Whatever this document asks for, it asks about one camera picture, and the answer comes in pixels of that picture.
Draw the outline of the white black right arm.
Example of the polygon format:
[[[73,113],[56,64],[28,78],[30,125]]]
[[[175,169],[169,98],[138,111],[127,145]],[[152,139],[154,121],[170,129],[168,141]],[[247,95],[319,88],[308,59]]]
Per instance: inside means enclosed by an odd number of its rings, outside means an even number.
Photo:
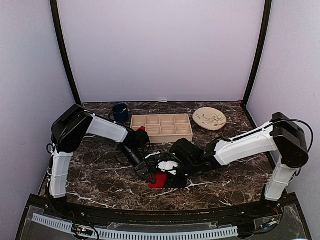
[[[169,151],[169,159],[157,168],[176,177],[185,178],[217,170],[231,163],[266,152],[278,151],[280,156],[266,184],[264,199],[255,205],[255,213],[266,217],[275,208],[285,188],[298,169],[309,160],[312,143],[307,143],[303,121],[289,119],[281,112],[262,126],[233,138],[217,138],[204,149],[185,138],[179,139]]]

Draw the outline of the red santa sock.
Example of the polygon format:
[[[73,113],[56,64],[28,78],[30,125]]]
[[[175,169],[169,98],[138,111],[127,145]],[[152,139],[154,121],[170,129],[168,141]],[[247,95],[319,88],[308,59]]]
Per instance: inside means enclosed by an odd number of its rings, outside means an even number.
[[[168,174],[166,172],[156,172],[154,174],[154,178],[155,178],[155,183],[149,183],[149,188],[151,189],[164,189],[166,182],[167,182],[167,178],[168,178]]]

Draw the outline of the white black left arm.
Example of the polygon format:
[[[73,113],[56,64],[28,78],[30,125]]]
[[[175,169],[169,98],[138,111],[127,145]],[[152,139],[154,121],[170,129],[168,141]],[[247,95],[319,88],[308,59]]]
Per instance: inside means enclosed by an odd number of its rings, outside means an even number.
[[[50,208],[60,218],[67,218],[71,213],[70,206],[60,199],[67,195],[71,160],[89,138],[116,144],[139,177],[150,183],[156,180],[145,152],[150,138],[143,127],[134,130],[74,104],[52,124],[51,142],[46,146],[50,154],[47,187],[55,199]]]

